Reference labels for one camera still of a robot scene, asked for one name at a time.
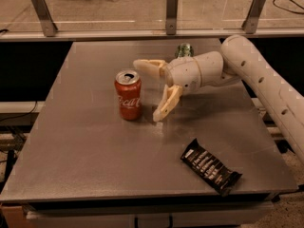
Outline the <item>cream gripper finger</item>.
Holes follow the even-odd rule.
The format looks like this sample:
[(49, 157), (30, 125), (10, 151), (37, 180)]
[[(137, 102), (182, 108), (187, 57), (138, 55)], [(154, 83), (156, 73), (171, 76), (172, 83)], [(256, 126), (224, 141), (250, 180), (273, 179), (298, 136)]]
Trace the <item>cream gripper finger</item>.
[(153, 121), (160, 122), (177, 106), (182, 95), (180, 85), (165, 85), (161, 101), (153, 113)]
[(164, 60), (138, 59), (133, 62), (134, 68), (154, 79), (160, 79), (164, 75), (167, 63)]

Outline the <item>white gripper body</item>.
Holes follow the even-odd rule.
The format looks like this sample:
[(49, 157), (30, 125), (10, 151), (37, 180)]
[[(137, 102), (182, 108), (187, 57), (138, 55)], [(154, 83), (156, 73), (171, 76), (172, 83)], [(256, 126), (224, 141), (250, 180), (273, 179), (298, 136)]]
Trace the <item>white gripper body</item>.
[(200, 69), (192, 57), (180, 57), (171, 61), (164, 70), (165, 81), (169, 86), (181, 86), (182, 94), (194, 93), (200, 88)]

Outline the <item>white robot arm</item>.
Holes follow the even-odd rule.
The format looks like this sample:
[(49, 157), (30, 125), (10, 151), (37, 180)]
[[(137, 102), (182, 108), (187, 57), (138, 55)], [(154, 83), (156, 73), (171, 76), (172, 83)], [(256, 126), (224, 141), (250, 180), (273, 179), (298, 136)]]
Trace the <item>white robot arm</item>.
[(180, 97), (204, 86), (228, 86), (244, 81), (256, 94), (297, 157), (304, 162), (304, 97), (286, 82), (247, 38), (233, 35), (220, 51), (194, 57), (136, 60), (134, 68), (157, 80), (164, 79), (161, 101), (153, 120), (163, 120)]

